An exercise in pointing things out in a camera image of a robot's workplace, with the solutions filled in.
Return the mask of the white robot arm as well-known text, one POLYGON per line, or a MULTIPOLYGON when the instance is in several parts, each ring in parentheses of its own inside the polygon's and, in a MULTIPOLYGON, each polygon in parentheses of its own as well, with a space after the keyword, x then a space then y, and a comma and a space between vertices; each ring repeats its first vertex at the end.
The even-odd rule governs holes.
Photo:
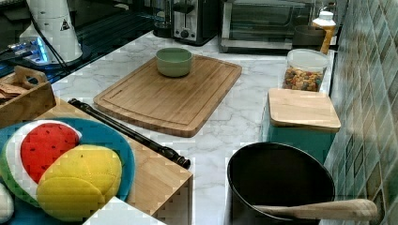
POLYGON ((34 54, 26 59, 38 66, 71 63, 83 55, 69 15, 67 0, 26 0, 31 24, 20 41, 33 41, 34 54))

